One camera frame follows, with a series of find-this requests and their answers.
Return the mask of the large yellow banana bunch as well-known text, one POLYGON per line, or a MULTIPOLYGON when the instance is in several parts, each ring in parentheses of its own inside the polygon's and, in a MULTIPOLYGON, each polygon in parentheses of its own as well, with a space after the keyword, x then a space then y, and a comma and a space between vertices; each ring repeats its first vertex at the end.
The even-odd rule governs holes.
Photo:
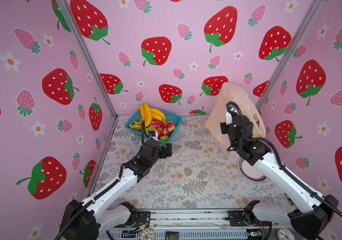
POLYGON ((152 113, 147 103, 143 103, 140 108, 141 119, 144 121, 145 127, 149 127, 152 123, 152 113))

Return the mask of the teal plastic basket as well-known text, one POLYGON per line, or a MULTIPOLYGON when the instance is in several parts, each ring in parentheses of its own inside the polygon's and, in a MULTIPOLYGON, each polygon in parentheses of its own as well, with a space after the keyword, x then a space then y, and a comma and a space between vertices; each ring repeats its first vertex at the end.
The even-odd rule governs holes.
MULTIPOLYGON (((169 112, 161 110, 164 113, 166 120, 162 122, 157 119, 152 119, 151 124, 145 128, 147 134, 150 131, 156 131, 159 133, 158 140, 161 144, 165 145, 171 142, 176 135, 179 127, 182 123, 182 117, 171 114, 169 112)), ((141 113, 137 110, 135 114, 127 121, 125 128, 132 131, 135 135, 141 136, 141 113)))

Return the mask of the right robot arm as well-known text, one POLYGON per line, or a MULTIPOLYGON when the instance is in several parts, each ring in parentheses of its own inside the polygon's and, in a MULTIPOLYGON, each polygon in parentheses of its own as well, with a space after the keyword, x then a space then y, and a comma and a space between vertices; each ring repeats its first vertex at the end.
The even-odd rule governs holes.
POLYGON ((273 151, 259 140, 246 140, 242 136, 242 127, 253 124, 246 117, 226 114, 226 121, 221 123, 221 131, 227 134, 231 146, 228 151, 236 151, 248 164, 255 167, 271 179, 293 202, 292 206, 279 207, 251 201, 244 208, 244 220, 251 225, 258 221, 282 224, 293 228, 307 240, 315 240, 332 220, 333 207, 339 202, 331 195, 325 203, 317 200, 321 196, 297 178, 289 169, 278 164, 273 151))

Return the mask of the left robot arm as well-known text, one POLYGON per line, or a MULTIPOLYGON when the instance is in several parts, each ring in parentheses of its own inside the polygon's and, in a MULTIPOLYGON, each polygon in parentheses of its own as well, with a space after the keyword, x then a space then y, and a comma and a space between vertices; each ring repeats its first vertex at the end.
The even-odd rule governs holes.
POLYGON ((57 240, 95 240, 116 226, 134 224, 137 209, 123 202, 110 210, 115 202, 130 187, 136 185, 150 172, 159 159, 171 157, 171 143, 161 145, 150 138, 142 143, 139 152, 120 166, 119 174, 96 193, 78 202, 71 201, 65 209, 57 240))

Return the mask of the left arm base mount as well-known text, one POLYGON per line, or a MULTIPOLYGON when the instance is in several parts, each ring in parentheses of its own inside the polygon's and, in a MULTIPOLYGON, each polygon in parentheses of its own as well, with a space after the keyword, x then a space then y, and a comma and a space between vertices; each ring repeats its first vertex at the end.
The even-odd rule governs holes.
POLYGON ((128 221, 124 224, 117 225, 115 228, 138 228, 142 225, 150 223, 151 212, 139 211, 136 215, 129 217, 128 221))

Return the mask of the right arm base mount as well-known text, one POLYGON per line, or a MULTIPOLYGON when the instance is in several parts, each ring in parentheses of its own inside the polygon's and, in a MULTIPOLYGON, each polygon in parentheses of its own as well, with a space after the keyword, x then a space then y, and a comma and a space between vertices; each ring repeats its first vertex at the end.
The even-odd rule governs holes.
POLYGON ((228 211, 225 220, 230 222, 232 227, 268 227, 269 222, 260 222, 253 215, 244 213, 243 210, 228 211))

